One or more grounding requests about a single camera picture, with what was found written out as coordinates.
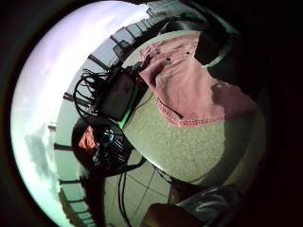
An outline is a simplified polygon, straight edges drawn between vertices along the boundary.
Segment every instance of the black cable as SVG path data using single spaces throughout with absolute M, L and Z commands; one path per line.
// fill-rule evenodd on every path
M 166 181 L 166 182 L 169 183 L 169 184 L 172 184 L 172 183 L 173 183 L 173 180 L 171 179 L 171 177 L 170 177 L 167 173 L 164 173 L 164 172 L 162 171 L 165 175 L 167 175 L 167 176 L 170 178 L 170 181 L 167 180 L 167 179 L 159 172 L 159 170 L 160 170 L 159 168 L 157 168 L 157 167 L 154 166 L 154 165 L 152 165 L 152 167 L 153 167 L 153 169 L 160 175 L 160 177 L 163 178 L 164 181 Z
M 123 185 L 122 185 L 122 191 L 121 191 L 121 180 L 123 178 Z M 121 173 L 118 181 L 118 206 L 119 211 L 121 213 L 121 216 L 123 217 L 124 221 L 127 223 L 128 227 L 132 227 L 132 224 L 130 223 L 130 220 L 128 219 L 126 209 L 125 209 L 125 203 L 124 203 L 124 192 L 125 192 L 125 184 L 126 184 L 126 172 Z
M 128 127 L 128 125 L 129 125 L 130 122 L 132 121 L 133 116 L 134 116 L 134 113 L 135 113 L 140 107 L 142 107 L 142 106 L 144 106 L 145 104 L 147 104 L 148 101 L 151 100 L 151 98 L 152 98 L 152 93 L 151 93 L 150 97 L 149 97 L 145 102 L 143 102 L 141 105 L 137 106 L 137 107 L 134 109 L 134 111 L 132 112 L 132 115 L 130 116 L 130 119 L 126 122 L 126 124 L 125 124 L 124 127 L 123 127 L 124 130 Z

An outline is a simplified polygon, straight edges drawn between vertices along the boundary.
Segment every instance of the railing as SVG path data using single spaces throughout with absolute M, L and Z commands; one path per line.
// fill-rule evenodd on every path
M 150 17 L 149 19 L 143 19 L 140 21 L 141 25 L 143 25 L 146 29 L 143 30 L 142 27 L 140 27 L 138 25 L 138 23 L 129 25 L 129 26 L 125 26 L 122 27 L 118 32 L 121 32 L 121 30 L 127 32 L 129 34 L 129 36 L 131 37 L 130 40 L 119 40 L 116 37 L 116 34 L 113 34 L 112 36 L 110 36 L 110 40 L 112 40 L 116 45 L 113 48 L 113 51 L 116 54 L 116 58 L 114 60 L 111 61 L 112 64 L 106 64 L 104 63 L 98 56 L 95 56 L 94 54 L 91 54 L 88 56 L 88 60 L 89 61 L 93 61 L 94 63 L 96 63 L 97 65 L 99 65 L 102 69 L 104 70 L 109 70 L 112 66 L 118 65 L 118 64 L 122 64 L 127 56 L 129 56 L 133 50 L 138 47 L 138 44 L 140 43 L 140 40 L 142 37 L 144 36 L 149 36 L 149 31 L 159 25 L 159 23 L 163 22 L 163 21 L 167 21 L 169 20 L 169 18 L 173 18 L 176 15 L 178 15 L 178 13 L 171 13 L 171 14 L 156 14 L 153 15 L 152 17 Z M 139 30 L 139 33 L 135 33 L 134 30 L 132 29 L 132 26 L 137 27 L 137 29 Z M 64 94 L 64 100 L 67 101 L 74 101 L 73 97 L 71 95 L 69 95 L 68 93 Z M 82 105 L 85 107 L 88 107 L 87 102 L 86 101 L 82 101 Z M 60 150 L 68 150 L 71 151 L 72 148 L 70 146 L 65 146 L 65 145 L 59 145 L 59 144 L 54 144 L 54 149 L 60 149 Z M 72 180 L 72 181 L 66 181 L 66 180 L 59 180 L 60 181 L 60 185 L 63 184 L 70 184 L 70 183 L 80 183 L 82 184 L 81 180 Z M 87 200 L 86 198 L 79 198 L 78 200 L 73 200 L 73 201 L 69 201 L 67 200 L 66 202 L 70 203 L 77 203 L 77 202 L 84 202 L 87 204 Z M 85 224 L 85 225 L 95 225 L 94 219 L 93 217 L 87 217 L 87 218 L 81 218 L 80 215 L 82 214 L 90 214 L 89 210 L 83 210 L 83 211 L 74 211 L 74 214 L 76 214 L 78 216 L 78 218 Z

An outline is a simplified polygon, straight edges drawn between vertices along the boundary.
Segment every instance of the round table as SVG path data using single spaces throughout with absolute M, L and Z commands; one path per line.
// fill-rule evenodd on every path
M 123 67 L 140 61 L 145 46 L 194 31 L 165 33 L 139 46 Z M 239 117 L 198 127 L 169 125 L 154 104 L 150 90 L 123 129 L 135 149 L 149 162 L 184 182 L 212 186 L 236 184 L 246 190 L 265 149 L 265 120 L 257 109 Z

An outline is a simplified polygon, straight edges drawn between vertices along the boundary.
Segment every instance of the pink towel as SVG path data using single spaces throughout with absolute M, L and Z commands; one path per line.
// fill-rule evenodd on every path
M 195 60 L 200 32 L 150 44 L 140 51 L 139 73 L 157 95 L 155 104 L 171 125 L 198 126 L 254 111 L 237 86 L 212 78 Z
M 91 154 L 91 149 L 96 146 L 93 131 L 92 127 L 87 127 L 78 144 L 79 148 L 84 148 L 88 154 Z

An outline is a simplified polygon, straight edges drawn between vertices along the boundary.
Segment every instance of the wire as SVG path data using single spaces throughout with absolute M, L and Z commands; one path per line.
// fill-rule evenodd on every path
M 122 184 L 122 191 L 121 191 L 121 180 L 123 178 L 123 184 Z M 118 206 L 119 206 L 119 211 L 121 213 L 121 216 L 127 223 L 128 227 L 132 227 L 132 224 L 130 223 L 130 220 L 127 216 L 126 209 L 125 209 L 125 203 L 124 203 L 124 192 L 125 192 L 125 184 L 126 184 L 126 172 L 121 173 L 118 181 Z
M 147 104 L 147 103 L 151 100 L 151 98 L 152 98 L 152 93 L 151 93 L 150 97 L 149 97 L 145 102 L 143 102 L 142 104 L 140 104 L 139 106 L 137 106 L 137 107 L 134 109 L 134 111 L 132 112 L 132 115 L 130 116 L 130 119 L 129 119 L 129 120 L 127 121 L 127 123 L 124 125 L 123 130 L 125 130 L 125 129 L 129 126 L 130 122 L 131 122 L 132 119 L 133 119 L 134 113 L 135 113 L 139 108 L 141 108 L 142 106 L 144 106 L 145 104 Z

